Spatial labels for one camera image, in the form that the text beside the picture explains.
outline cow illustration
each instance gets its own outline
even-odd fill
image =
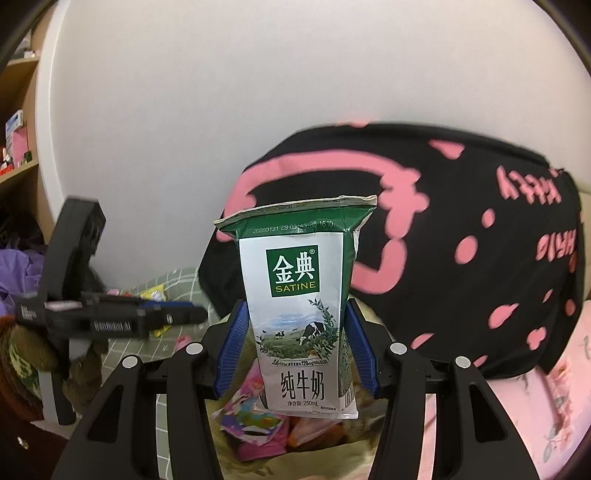
[[[304,329],[304,335],[300,337],[300,345],[307,340],[312,340],[326,331],[326,325],[323,322],[310,322]]]

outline black fabric cover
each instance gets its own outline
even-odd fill
[[[429,358],[467,356],[487,378],[554,366],[583,300],[580,200],[568,173],[449,129],[322,127],[247,167],[223,215],[342,194],[378,195],[352,293],[398,341]],[[222,316],[244,298],[238,251],[225,240],[214,233],[199,268]]]

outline dark brown surface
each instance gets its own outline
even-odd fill
[[[0,478],[50,480],[66,440],[17,420],[0,395]],[[23,447],[19,438],[26,442]]]

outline wall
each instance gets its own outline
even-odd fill
[[[100,199],[111,285],[198,264],[241,170],[310,125],[468,129],[591,183],[591,82],[530,0],[71,0],[62,17],[41,166]]]

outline wooden shelf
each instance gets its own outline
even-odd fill
[[[0,73],[0,122],[2,125],[22,107],[37,63],[39,63],[39,56],[11,60]]]
[[[12,188],[19,183],[26,175],[26,171],[36,169],[39,165],[38,160],[32,160],[29,163],[25,163],[23,166],[15,168],[9,173],[5,173],[0,176],[0,197],[6,195]]]

